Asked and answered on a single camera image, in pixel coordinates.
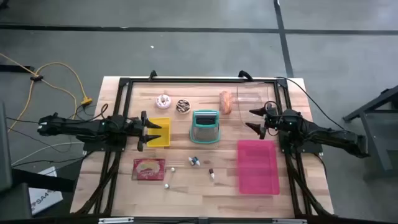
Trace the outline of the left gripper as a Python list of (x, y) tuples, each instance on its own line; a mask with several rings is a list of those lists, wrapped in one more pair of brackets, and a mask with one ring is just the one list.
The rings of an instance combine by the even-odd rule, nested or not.
[(143, 126), (151, 129), (161, 129), (162, 127), (152, 123), (147, 118), (147, 112), (141, 112), (141, 119), (138, 117), (126, 118), (122, 131), (127, 136), (133, 136), (139, 138), (138, 141), (138, 151), (142, 152), (144, 150), (144, 145), (149, 141), (160, 138), (161, 135), (142, 135), (143, 134)]

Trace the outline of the white frosted donut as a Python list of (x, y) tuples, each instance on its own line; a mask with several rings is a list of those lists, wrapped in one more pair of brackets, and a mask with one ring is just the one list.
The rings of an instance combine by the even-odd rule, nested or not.
[(156, 107), (158, 107), (159, 109), (165, 110), (170, 107), (171, 101), (172, 100), (171, 97), (169, 97), (169, 95), (162, 94), (156, 98), (155, 104)]

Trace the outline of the red snack package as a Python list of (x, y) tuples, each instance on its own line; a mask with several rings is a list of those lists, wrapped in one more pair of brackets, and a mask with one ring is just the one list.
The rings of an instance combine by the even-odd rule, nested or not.
[(134, 159), (132, 180), (161, 181), (165, 176), (165, 159)]

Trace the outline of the brown bread loaf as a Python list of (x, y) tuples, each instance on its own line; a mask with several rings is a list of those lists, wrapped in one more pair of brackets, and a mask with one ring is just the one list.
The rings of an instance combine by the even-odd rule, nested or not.
[(220, 93), (220, 111), (222, 114), (230, 114), (233, 107), (233, 96), (230, 91)]

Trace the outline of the chocolate frosted donut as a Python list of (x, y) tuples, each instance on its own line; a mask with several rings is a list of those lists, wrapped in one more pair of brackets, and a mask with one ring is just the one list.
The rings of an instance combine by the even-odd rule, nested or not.
[(191, 109), (191, 104), (188, 100), (178, 100), (176, 103), (176, 110), (178, 113), (187, 114)]

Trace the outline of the yellow plastic basket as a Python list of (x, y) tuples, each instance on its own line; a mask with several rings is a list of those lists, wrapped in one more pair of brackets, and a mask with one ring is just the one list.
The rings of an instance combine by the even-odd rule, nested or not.
[(148, 135), (159, 135), (147, 143), (148, 147), (169, 147), (170, 146), (170, 118), (149, 118), (151, 123), (161, 127), (161, 129), (148, 129)]

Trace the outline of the clear plastic container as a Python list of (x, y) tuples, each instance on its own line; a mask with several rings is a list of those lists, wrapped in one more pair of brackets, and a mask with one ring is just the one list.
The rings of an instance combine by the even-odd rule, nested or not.
[(236, 87), (236, 105), (242, 125), (262, 123), (261, 116), (249, 110), (262, 108), (268, 101), (275, 101), (274, 87), (270, 83), (241, 83)]

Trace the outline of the pink plastic tray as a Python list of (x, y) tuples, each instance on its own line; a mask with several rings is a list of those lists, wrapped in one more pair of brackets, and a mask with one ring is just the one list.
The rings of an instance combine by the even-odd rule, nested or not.
[(279, 174), (274, 141), (239, 140), (237, 176), (243, 195), (279, 195)]

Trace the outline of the teal metal box grater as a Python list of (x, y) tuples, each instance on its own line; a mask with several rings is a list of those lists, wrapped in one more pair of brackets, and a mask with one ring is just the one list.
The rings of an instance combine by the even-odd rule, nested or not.
[(220, 140), (220, 114), (217, 110), (195, 110), (192, 114), (190, 140), (197, 144), (213, 144)]

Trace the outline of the dark grey metal table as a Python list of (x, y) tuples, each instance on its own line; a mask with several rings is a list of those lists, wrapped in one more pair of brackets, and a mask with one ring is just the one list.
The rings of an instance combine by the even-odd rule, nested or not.
[(360, 118), (371, 157), (380, 165), (379, 170), (365, 174), (365, 180), (398, 177), (390, 152), (398, 153), (398, 85), (388, 88), (378, 97), (343, 117), (346, 123)]

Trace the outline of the black beam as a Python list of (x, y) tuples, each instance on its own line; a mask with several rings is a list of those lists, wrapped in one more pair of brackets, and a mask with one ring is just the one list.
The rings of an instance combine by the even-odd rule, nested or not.
[(31, 188), (47, 189), (60, 192), (74, 191), (75, 181), (61, 177), (36, 174), (19, 169), (12, 169), (13, 185), (25, 183)]

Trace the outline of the grey cabinet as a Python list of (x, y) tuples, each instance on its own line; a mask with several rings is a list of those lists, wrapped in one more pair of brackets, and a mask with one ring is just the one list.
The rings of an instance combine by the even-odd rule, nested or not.
[(0, 101), (0, 222), (32, 217), (26, 184), (14, 183), (6, 127), (6, 110)]

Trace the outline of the black flat floor bar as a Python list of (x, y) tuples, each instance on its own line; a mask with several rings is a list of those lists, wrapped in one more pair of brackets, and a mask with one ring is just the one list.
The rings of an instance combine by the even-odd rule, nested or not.
[(13, 72), (13, 73), (28, 73), (28, 70), (33, 72), (35, 70), (32, 66), (26, 66), (24, 68), (18, 65), (1, 65), (0, 64), (0, 72)]

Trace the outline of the black aluminium table frame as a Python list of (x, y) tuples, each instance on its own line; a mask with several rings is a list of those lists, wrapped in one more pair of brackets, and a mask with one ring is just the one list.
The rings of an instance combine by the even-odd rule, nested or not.
[[(241, 195), (238, 192), (236, 172), (237, 141), (257, 138), (250, 128), (245, 128), (236, 105), (236, 87), (241, 83), (270, 83), (275, 100), (283, 108), (292, 108), (306, 119), (311, 119), (310, 103), (301, 78), (286, 85), (278, 78), (255, 78), (249, 82), (233, 77), (155, 77), (147, 83), (136, 77), (132, 84), (129, 114), (137, 116), (147, 111), (150, 117), (168, 117), (171, 120), (169, 147), (148, 147), (137, 151), (135, 139), (127, 142), (121, 154), (118, 176), (114, 182), (111, 214), (130, 217), (228, 217), (228, 218), (290, 218), (294, 208), (302, 213), (314, 214), (299, 187), (290, 188), (285, 155), (276, 149), (279, 174), (279, 195)], [(233, 94), (231, 114), (221, 117), (221, 140), (214, 144), (195, 144), (188, 137), (190, 114), (179, 114), (174, 109), (158, 110), (154, 100), (165, 93), (173, 100), (183, 98), (193, 109), (219, 107), (222, 91)], [(191, 166), (188, 157), (197, 157), (200, 165)], [(165, 176), (161, 181), (132, 180), (134, 159), (165, 159)], [(215, 180), (210, 177), (213, 169)]]

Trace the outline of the silver metal bracket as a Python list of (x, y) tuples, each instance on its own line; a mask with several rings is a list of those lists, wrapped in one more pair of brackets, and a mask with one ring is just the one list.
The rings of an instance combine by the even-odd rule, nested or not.
[(134, 217), (109, 217), (109, 218), (100, 218), (98, 220), (98, 224), (127, 224), (133, 222), (134, 222)]
[(272, 224), (308, 224), (307, 220), (295, 218), (273, 218)]

